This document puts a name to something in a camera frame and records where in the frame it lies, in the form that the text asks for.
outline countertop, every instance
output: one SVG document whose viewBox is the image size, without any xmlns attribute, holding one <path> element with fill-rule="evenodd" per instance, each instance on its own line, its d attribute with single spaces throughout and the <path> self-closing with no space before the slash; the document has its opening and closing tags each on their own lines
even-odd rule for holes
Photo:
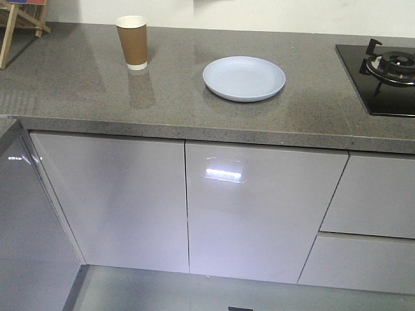
<svg viewBox="0 0 415 311">
<path fill-rule="evenodd" d="M 0 157 L 4 151 L 18 138 L 21 132 L 19 121 L 0 116 Z"/>
<path fill-rule="evenodd" d="M 49 25 L 36 40 L 16 31 L 0 71 L 0 115 L 28 130 L 415 154 L 415 118 L 367 114 L 335 51 L 370 37 L 149 27 L 148 67 L 135 73 L 114 26 Z M 376 39 L 415 47 L 414 38 Z M 209 91 L 205 66 L 242 55 L 280 66 L 282 91 L 250 104 Z"/>
</svg>

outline gray countertop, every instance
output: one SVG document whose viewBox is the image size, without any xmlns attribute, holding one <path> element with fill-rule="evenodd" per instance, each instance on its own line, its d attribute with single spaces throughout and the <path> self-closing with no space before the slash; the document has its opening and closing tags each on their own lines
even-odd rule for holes
<svg viewBox="0 0 415 311">
<path fill-rule="evenodd" d="M 415 154 L 415 119 L 367 114 L 335 51 L 369 37 L 149 27 L 149 65 L 134 75 L 114 26 L 50 26 L 37 40 L 17 31 L 0 72 L 0 114 L 29 130 Z M 251 104 L 206 89 L 204 67 L 238 55 L 279 65 L 285 87 Z"/>
<path fill-rule="evenodd" d="M 18 138 L 21 131 L 19 121 L 0 116 L 0 157 L 4 151 Z"/>
</svg>

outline wooden stand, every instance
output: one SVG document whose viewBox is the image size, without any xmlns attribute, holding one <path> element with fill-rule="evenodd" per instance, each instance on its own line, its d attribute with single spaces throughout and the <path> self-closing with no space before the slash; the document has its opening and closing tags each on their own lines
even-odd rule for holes
<svg viewBox="0 0 415 311">
<path fill-rule="evenodd" d="M 5 37 L 0 52 L 0 69 L 6 69 L 14 29 L 35 30 L 40 38 L 43 32 L 51 32 L 46 26 L 48 0 L 37 1 L 43 4 L 24 4 L 0 0 L 0 27 L 6 27 Z"/>
</svg>

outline cabinet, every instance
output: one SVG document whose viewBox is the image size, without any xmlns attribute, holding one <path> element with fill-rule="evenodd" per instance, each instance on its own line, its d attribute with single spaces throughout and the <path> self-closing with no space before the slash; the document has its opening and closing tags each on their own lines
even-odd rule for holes
<svg viewBox="0 0 415 311">
<path fill-rule="evenodd" d="M 352 152 L 322 231 L 415 238 L 415 157 Z"/>
<path fill-rule="evenodd" d="M 190 272 L 296 283 L 347 152 L 185 145 Z"/>
<path fill-rule="evenodd" d="M 0 157 L 0 310 L 62 310 L 79 267 L 17 139 Z"/>
<path fill-rule="evenodd" d="M 415 294 L 415 241 L 322 233 L 300 284 Z"/>
<path fill-rule="evenodd" d="M 351 152 L 300 283 L 415 294 L 415 157 Z"/>
<path fill-rule="evenodd" d="M 183 141 L 31 137 L 87 264 L 189 271 Z"/>
</svg>

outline plate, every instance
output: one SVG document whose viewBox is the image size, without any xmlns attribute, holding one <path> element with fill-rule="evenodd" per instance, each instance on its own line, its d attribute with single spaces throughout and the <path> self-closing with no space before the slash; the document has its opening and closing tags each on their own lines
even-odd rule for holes
<svg viewBox="0 0 415 311">
<path fill-rule="evenodd" d="M 278 93 L 285 84 L 285 74 L 277 65 L 261 58 L 232 56 L 207 65 L 203 80 L 220 97 L 257 102 Z"/>
</svg>

